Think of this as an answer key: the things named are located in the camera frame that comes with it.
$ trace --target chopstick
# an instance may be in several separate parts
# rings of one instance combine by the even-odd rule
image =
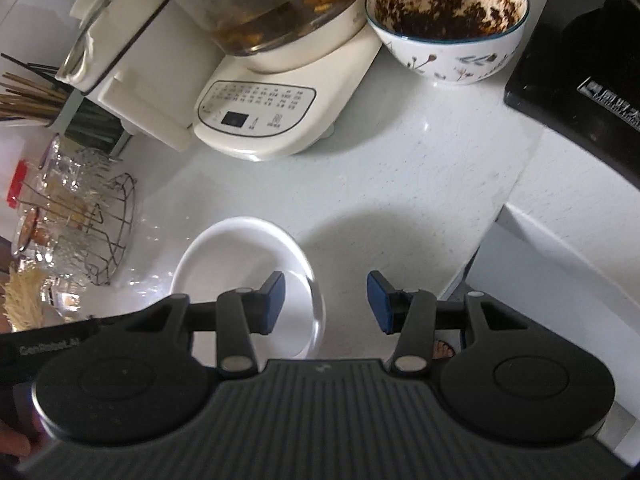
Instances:
[[[42,104],[38,104],[38,103],[30,103],[28,101],[1,101],[0,102],[0,106],[12,106],[12,107],[16,107],[16,109],[18,108],[28,108],[29,110],[40,110],[43,112],[52,112],[54,114],[58,114],[60,113],[60,108],[57,108],[55,106],[49,106],[49,105],[42,105]]]
[[[50,120],[40,117],[0,116],[0,126],[48,126],[50,123]]]
[[[28,63],[23,63],[19,59],[15,59],[15,57],[9,56],[8,54],[5,54],[4,52],[0,53],[0,57],[4,57],[5,59],[15,63],[16,65],[27,69],[29,72],[33,72],[35,75],[37,75],[37,76],[43,78],[44,80],[48,81],[53,86],[61,87],[62,85],[64,85],[64,83],[58,81],[55,77],[53,77],[52,75],[47,74],[43,70],[39,70],[39,69],[37,69],[37,68],[35,68],[33,66],[29,66]]]
[[[48,94],[49,96],[52,97],[57,97],[59,99],[62,100],[66,100],[66,98],[68,97],[66,94],[62,93],[62,92],[58,92],[55,90],[51,90],[49,88],[47,88],[44,85],[35,83],[29,79],[25,79],[23,77],[20,77],[18,75],[12,74],[10,72],[5,72],[4,73],[4,78],[7,78],[9,81],[14,81],[16,83],[21,83],[25,86],[28,86],[30,88],[35,88],[36,90],[40,90],[41,92],[44,92],[45,94]]]
[[[11,94],[0,94],[0,104],[9,106],[26,106],[30,108],[38,108],[49,112],[60,112],[60,104],[48,101],[40,101],[33,98],[26,98]]]
[[[4,86],[6,90],[11,94],[16,94],[23,97],[29,97],[36,100],[55,102],[58,104],[64,104],[66,99],[61,99],[60,97],[53,97],[48,94],[41,94],[39,92],[33,91],[28,88],[23,88],[21,86],[9,85],[7,83],[0,82],[0,86]]]
[[[41,110],[39,108],[29,108],[25,106],[17,106],[17,105],[1,105],[0,104],[0,112],[8,112],[11,113],[12,116],[20,115],[21,117],[33,116],[40,117],[44,119],[55,119],[56,113],[51,112],[49,110]]]
[[[29,69],[39,70],[40,72],[44,72],[45,74],[49,74],[55,76],[58,73],[58,67],[53,65],[42,65],[40,63],[27,63]]]

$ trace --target coffee grounds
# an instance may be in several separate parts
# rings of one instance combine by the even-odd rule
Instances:
[[[420,10],[416,1],[430,2]],[[489,11],[469,0],[377,0],[376,19],[398,34],[424,40],[466,40],[505,31],[518,20],[512,0],[493,0]]]

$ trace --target kitchen counter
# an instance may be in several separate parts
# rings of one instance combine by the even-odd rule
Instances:
[[[316,272],[327,312],[321,356],[387,356],[394,342],[370,313],[367,273],[443,293],[536,149],[542,126],[502,102],[509,72],[434,88],[383,49],[335,133],[273,162],[237,160],[200,142],[175,153],[133,139],[125,159],[138,179],[138,222],[123,268],[86,295],[85,312],[127,312],[162,298],[201,231],[257,216],[288,231]]]

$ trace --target human hand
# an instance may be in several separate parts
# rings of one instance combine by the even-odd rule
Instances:
[[[0,333],[7,332],[11,332],[11,325],[0,310]],[[31,412],[31,423],[36,438],[29,440],[27,436],[18,433],[0,420],[0,454],[17,456],[23,460],[39,451],[47,441],[47,434],[42,427],[40,416],[35,410]]]

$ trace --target ribbed black cover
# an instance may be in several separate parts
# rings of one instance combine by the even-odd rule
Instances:
[[[227,381],[180,430],[146,444],[57,442],[33,480],[615,480],[628,467],[596,440],[525,449],[463,428],[421,382],[377,360],[271,361]]]

